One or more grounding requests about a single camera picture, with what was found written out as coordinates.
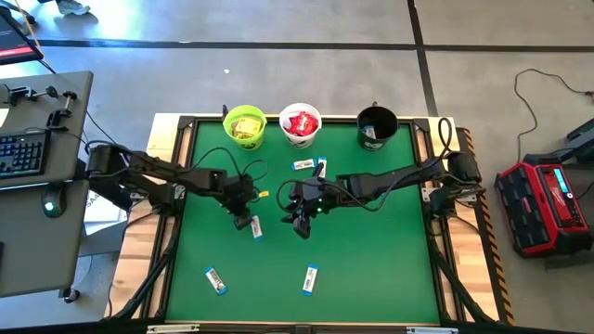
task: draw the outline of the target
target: black cup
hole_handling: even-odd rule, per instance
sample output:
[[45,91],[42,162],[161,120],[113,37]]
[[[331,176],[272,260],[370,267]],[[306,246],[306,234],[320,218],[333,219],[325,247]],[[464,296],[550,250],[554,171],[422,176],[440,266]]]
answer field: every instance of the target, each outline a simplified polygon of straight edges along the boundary
[[359,112],[356,117],[356,141],[366,150],[378,150],[398,130],[398,119],[393,112],[373,102],[371,107]]

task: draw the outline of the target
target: white paper cup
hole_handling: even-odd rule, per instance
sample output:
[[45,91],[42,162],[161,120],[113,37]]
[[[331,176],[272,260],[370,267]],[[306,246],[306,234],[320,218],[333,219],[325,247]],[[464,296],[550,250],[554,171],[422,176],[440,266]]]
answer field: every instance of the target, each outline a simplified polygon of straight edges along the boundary
[[[317,119],[317,129],[310,135],[298,136],[290,134],[285,130],[285,127],[291,127],[290,117],[298,116],[301,111],[305,111]],[[285,136],[289,139],[289,143],[294,148],[309,148],[314,143],[317,132],[322,128],[322,116],[319,114],[319,111],[305,103],[291,104],[280,112],[278,118],[282,132],[285,133]]]

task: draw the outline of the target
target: gray concrete floor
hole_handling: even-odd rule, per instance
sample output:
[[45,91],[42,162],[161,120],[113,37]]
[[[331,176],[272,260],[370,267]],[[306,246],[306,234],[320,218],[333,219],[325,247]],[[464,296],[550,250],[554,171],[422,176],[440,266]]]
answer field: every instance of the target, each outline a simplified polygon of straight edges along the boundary
[[[52,3],[21,1],[46,40],[123,39],[176,42],[316,42],[411,44],[406,0],[86,0],[93,15],[62,18]],[[594,4],[587,0],[417,0],[424,41],[432,45],[594,45]],[[327,114],[355,114],[377,100],[399,115],[427,115],[414,51],[133,49],[45,47],[57,71],[95,73],[89,111],[112,136],[143,149],[157,112],[217,112],[254,104],[275,113],[308,102]],[[486,187],[516,160],[515,136],[532,126],[513,94],[526,68],[560,74],[594,90],[594,53],[453,53],[427,55],[439,114],[474,137]],[[2,67],[0,77],[45,73],[37,63]],[[526,74],[520,91],[539,127],[523,154],[558,148],[588,120],[594,105],[550,78]],[[87,124],[90,137],[100,137]],[[519,325],[591,332],[594,265],[545,271],[510,248],[499,205],[487,199],[512,308]],[[97,256],[84,294],[64,304],[55,291],[0,300],[0,328],[99,319],[117,257]],[[77,278],[89,258],[79,261]]]

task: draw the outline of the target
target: wooden platform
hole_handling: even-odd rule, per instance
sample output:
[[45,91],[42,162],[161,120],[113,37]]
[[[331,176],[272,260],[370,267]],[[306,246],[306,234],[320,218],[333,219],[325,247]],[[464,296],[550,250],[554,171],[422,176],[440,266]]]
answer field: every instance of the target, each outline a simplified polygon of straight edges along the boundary
[[[153,122],[150,138],[148,140],[147,153],[151,156],[159,157],[165,161],[172,158],[174,151],[174,141],[177,131],[177,123],[182,114],[156,114]],[[439,118],[428,118],[431,126],[433,152],[439,154],[443,146],[440,143],[437,132],[437,122]],[[418,131],[418,139],[420,145],[421,157],[425,159],[427,152],[424,147],[424,140],[422,132]],[[180,157],[185,157],[185,150],[189,134],[186,135],[185,145],[182,146]],[[453,138],[450,148],[453,150],[459,149],[458,139]],[[130,221],[136,217],[142,216],[150,211],[149,204],[143,202],[139,204],[132,212]],[[473,209],[457,206],[458,216],[476,225],[477,220]],[[113,313],[120,311],[127,301],[136,292],[143,279],[145,278],[148,269],[150,254],[153,249],[155,234],[157,230],[158,217],[152,216],[142,222],[130,227],[123,241],[122,251],[118,266],[113,278],[113,285],[111,287],[110,297],[113,305]],[[173,222],[168,222],[165,242],[169,239],[171,227]],[[474,300],[481,306],[483,311],[494,319],[499,319],[497,314],[496,299],[494,297],[494,286],[487,267],[487,262],[484,255],[483,243],[481,237],[476,232],[466,226],[464,223],[452,218],[448,222],[451,243],[454,250],[454,258],[456,262],[456,269],[458,277],[462,284],[469,291]],[[443,240],[438,238],[438,244],[443,247]],[[149,314],[154,315],[161,297],[162,277],[155,284],[151,307]],[[452,289],[449,283],[442,274],[442,282],[445,291],[446,309],[452,319],[456,319],[455,304]],[[472,321],[470,315],[466,315],[468,321]]]

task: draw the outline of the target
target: computer monitor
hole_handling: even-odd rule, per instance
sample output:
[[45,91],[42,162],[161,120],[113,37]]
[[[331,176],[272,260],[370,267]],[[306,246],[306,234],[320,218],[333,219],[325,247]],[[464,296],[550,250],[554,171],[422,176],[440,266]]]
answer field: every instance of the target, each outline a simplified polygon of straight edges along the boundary
[[17,22],[0,10],[0,65],[41,60],[44,55],[22,34]]

